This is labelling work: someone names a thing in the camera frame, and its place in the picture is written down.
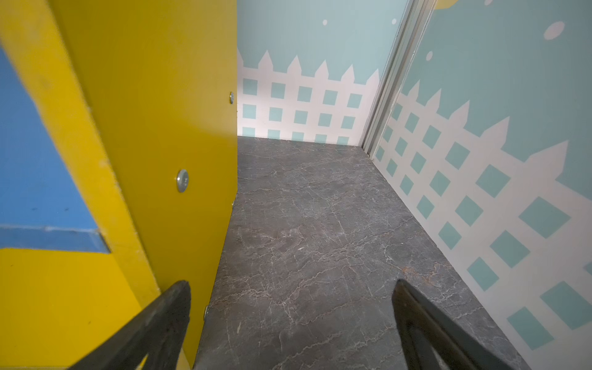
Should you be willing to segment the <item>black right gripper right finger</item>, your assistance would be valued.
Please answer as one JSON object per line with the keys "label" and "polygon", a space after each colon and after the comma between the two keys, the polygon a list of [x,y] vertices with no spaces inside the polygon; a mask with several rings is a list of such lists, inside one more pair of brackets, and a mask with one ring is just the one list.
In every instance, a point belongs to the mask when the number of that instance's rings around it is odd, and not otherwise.
{"label": "black right gripper right finger", "polygon": [[436,307],[404,279],[396,282],[392,304],[409,369],[509,369],[510,366]]}

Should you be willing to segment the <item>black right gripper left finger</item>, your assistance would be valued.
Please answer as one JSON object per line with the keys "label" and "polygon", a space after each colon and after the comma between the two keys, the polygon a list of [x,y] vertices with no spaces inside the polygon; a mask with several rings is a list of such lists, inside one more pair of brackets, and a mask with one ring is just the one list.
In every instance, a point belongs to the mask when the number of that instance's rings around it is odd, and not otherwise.
{"label": "black right gripper left finger", "polygon": [[178,281],[71,369],[175,369],[187,334],[191,287]]}

